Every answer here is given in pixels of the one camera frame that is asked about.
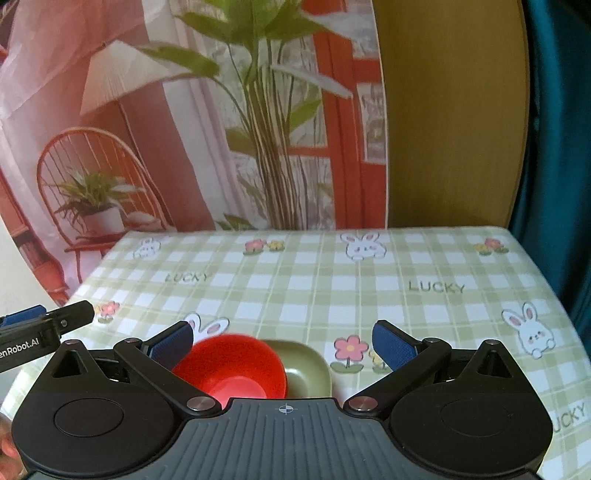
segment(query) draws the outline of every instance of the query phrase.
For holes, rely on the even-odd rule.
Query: small potted plant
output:
[[[66,203],[55,213],[71,212],[72,224],[82,217],[88,231],[94,235],[111,235],[125,230],[121,212],[129,195],[144,189],[125,183],[123,177],[112,177],[104,172],[85,173],[70,171],[72,179],[57,188]]]

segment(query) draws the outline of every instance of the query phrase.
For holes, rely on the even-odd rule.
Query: red chair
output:
[[[82,174],[100,171],[112,177],[123,177],[126,184],[141,189],[129,194],[128,201],[121,204],[124,223],[126,218],[133,216],[131,214],[140,214],[154,221],[145,227],[127,223],[125,229],[118,233],[101,235],[91,231],[83,217],[72,210],[59,211],[67,202],[59,185],[72,180],[72,171]],[[80,282],[81,252],[99,251],[104,257],[131,229],[174,230],[171,216],[150,174],[121,139],[104,130],[68,128],[56,135],[46,145],[37,163],[37,184],[57,231],[68,244],[65,251],[76,254]]]

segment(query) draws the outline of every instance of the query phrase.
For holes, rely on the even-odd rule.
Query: plant leaf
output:
[[[296,69],[295,67],[289,67],[287,65],[271,65],[271,68],[276,72],[285,73],[287,75],[291,75],[296,79],[303,80],[305,82],[311,83],[312,85],[316,85],[318,88],[321,88],[327,92],[330,92],[342,98],[353,98],[353,94],[350,90],[347,90],[339,82],[330,77],[327,77],[326,75],[308,72],[307,70]]]
[[[249,63],[242,68],[240,78],[244,82],[244,85],[250,85],[254,81],[256,78],[256,68],[254,68],[252,63]]]
[[[219,8],[225,15],[228,14],[228,0],[203,0],[204,3],[211,5],[212,7]]]
[[[333,200],[333,189],[332,189],[332,185],[330,185],[329,183],[322,183],[319,182],[318,183],[318,189],[327,194],[331,200]]]
[[[222,227],[222,230],[226,230],[226,231],[230,231],[230,230],[232,230],[232,227],[231,227],[231,226],[230,226],[228,223],[226,223],[226,222],[224,222],[224,221],[222,221],[222,220],[220,220],[220,221],[218,221],[218,222],[216,221],[216,223],[217,223],[217,224],[218,224],[220,227]]]
[[[228,18],[232,29],[232,43],[243,45],[251,55],[265,36],[269,22],[275,18],[278,8],[269,0],[225,0],[220,8]]]
[[[232,30],[230,24],[210,17],[209,15],[186,12],[178,15],[177,18],[196,32],[213,38],[224,43],[230,43],[232,40]]]
[[[220,71],[219,65],[212,59],[173,43],[153,42],[147,46],[138,47],[138,50],[154,59],[168,60],[185,67],[197,77],[213,78]]]
[[[121,212],[125,211],[125,209],[123,208],[123,205],[121,205],[117,200],[111,199],[111,203],[113,205],[115,205],[119,210],[121,210]]]
[[[351,41],[363,40],[375,31],[374,16],[372,14],[332,12],[326,15],[311,15],[307,12],[301,12],[301,16]]]
[[[80,172],[78,172],[77,170],[74,170],[73,168],[68,168],[68,173],[80,185],[84,185],[85,184],[85,180],[84,180],[83,175]]]
[[[250,137],[241,128],[226,128],[228,147],[233,152],[244,153],[256,157],[256,149]]]
[[[69,201],[67,203],[65,203],[64,205],[62,205],[61,207],[59,207],[55,212],[53,213],[62,213],[62,212],[69,212],[70,210],[75,210],[76,208],[76,203],[77,202],[72,202]]]
[[[82,186],[76,181],[73,183],[62,183],[58,185],[57,188],[60,189],[60,193],[66,197],[78,197],[83,195]]]
[[[290,133],[293,132],[300,125],[304,125],[308,120],[316,116],[318,107],[322,105],[322,100],[304,100],[297,105],[292,111],[289,118]]]
[[[230,224],[233,230],[243,231],[243,230],[256,230],[256,228],[251,225],[251,223],[239,216],[230,215],[229,213],[224,213],[224,217],[226,221]]]
[[[248,183],[244,178],[238,175],[238,183],[242,185],[246,193],[250,195],[250,197],[255,201],[256,204],[256,212],[258,213],[259,217],[263,219],[267,219],[265,214],[265,199],[262,196],[262,193],[257,189],[255,186]]]
[[[79,216],[80,216],[80,214],[78,212],[74,212],[74,215],[72,216],[72,221],[71,221],[72,225],[74,225],[76,223]]]
[[[143,188],[136,187],[135,185],[128,185],[128,184],[119,184],[111,188],[112,192],[120,192],[120,193],[138,193],[138,192],[145,192]]]
[[[302,15],[298,0],[285,0],[265,28],[265,36],[269,40],[288,42],[321,31],[324,31],[324,26]]]

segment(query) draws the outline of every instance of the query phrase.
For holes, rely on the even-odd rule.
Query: printed backdrop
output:
[[[0,45],[0,215],[58,304],[130,230],[385,226],[371,0],[17,0]]]

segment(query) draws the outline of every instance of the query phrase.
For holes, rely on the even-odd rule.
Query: bowl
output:
[[[265,342],[237,333],[195,343],[173,373],[217,399],[285,398],[287,377],[280,357]]]
[[[263,340],[279,355],[287,376],[287,398],[329,398],[332,378],[316,350],[290,340]]]

